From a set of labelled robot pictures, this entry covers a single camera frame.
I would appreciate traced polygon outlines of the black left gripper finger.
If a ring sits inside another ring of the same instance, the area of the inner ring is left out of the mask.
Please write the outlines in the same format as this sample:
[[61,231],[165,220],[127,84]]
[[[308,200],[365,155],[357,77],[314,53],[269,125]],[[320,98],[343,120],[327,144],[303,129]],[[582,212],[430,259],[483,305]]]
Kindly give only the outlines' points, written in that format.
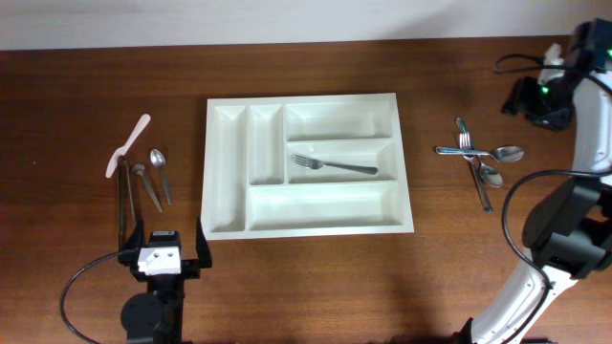
[[183,261],[183,275],[185,278],[199,278],[202,269],[210,269],[212,267],[211,252],[200,218],[196,220],[195,249],[197,258]]
[[131,235],[120,244],[120,255],[118,262],[122,265],[133,265],[138,261],[140,249],[144,243],[144,224],[143,220],[136,222]]

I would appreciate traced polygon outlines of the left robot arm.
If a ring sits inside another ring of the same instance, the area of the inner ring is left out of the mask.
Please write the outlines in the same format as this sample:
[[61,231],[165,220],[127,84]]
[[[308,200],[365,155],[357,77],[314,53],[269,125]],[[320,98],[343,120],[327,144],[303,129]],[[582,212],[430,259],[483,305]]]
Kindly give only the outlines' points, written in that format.
[[120,264],[146,284],[146,291],[129,298],[120,314],[129,343],[180,343],[182,341],[185,281],[198,279],[202,269],[212,267],[208,242],[200,221],[196,222],[197,257],[184,259],[177,231],[155,231],[144,240],[144,225],[120,244]]

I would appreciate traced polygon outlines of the large metal spoon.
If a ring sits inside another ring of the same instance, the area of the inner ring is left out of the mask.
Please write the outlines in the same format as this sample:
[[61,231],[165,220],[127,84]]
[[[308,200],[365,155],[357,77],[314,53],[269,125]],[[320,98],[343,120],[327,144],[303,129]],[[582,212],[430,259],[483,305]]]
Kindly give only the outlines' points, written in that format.
[[524,150],[517,146],[501,146],[491,151],[460,149],[444,146],[436,146],[435,152],[439,155],[461,155],[461,156],[488,156],[498,162],[515,162],[524,156]]
[[[460,130],[460,147],[462,149],[474,150],[475,147],[473,145],[471,136],[466,127],[465,122],[461,118],[456,118],[455,123]],[[473,156],[474,160],[479,163],[479,176],[481,180],[493,187],[501,187],[504,182],[499,174],[499,172],[491,166],[486,165],[483,161],[481,161],[476,156]]]

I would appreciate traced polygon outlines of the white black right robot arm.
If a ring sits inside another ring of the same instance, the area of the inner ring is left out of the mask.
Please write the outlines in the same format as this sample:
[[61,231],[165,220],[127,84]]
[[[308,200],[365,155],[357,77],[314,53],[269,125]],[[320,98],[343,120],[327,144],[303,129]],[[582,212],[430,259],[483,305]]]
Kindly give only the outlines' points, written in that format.
[[552,45],[533,57],[533,70],[519,69],[502,106],[531,124],[554,132],[577,126],[573,165],[521,178],[564,181],[530,212],[517,245],[508,228],[510,201],[501,209],[502,231],[519,263],[495,300],[455,333],[454,343],[523,343],[525,334],[564,291],[594,270],[611,265],[611,23],[579,24],[568,54]]

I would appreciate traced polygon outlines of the metal fork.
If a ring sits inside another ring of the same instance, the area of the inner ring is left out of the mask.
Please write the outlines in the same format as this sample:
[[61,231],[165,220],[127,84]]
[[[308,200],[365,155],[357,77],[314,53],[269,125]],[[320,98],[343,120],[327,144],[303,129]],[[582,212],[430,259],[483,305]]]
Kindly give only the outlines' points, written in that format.
[[292,161],[300,166],[306,167],[312,170],[319,170],[323,167],[333,167],[353,172],[358,172],[367,175],[376,175],[379,172],[377,167],[373,166],[360,166],[360,165],[351,165],[351,164],[343,164],[337,162],[329,162],[322,161],[318,159],[313,159],[305,156],[301,156],[298,154],[291,155]]
[[[461,132],[459,134],[459,147],[461,149],[471,150],[470,135],[467,132]],[[470,165],[471,173],[472,173],[475,185],[476,185],[476,189],[477,189],[478,196],[479,196],[481,205],[483,207],[483,210],[486,213],[493,213],[492,204],[488,198],[484,185],[477,172],[474,156],[464,156],[464,159]]]

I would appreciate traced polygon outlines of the metal tongs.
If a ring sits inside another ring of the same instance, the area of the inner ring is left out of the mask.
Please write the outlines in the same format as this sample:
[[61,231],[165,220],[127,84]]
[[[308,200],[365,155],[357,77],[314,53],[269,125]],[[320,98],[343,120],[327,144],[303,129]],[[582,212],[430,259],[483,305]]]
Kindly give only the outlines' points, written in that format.
[[126,206],[130,204],[132,225],[135,228],[136,222],[141,220],[137,204],[134,200],[133,187],[131,183],[131,167],[129,160],[125,156],[120,156],[118,159],[118,186],[119,186],[119,236],[118,248],[132,232],[127,235],[127,212]]

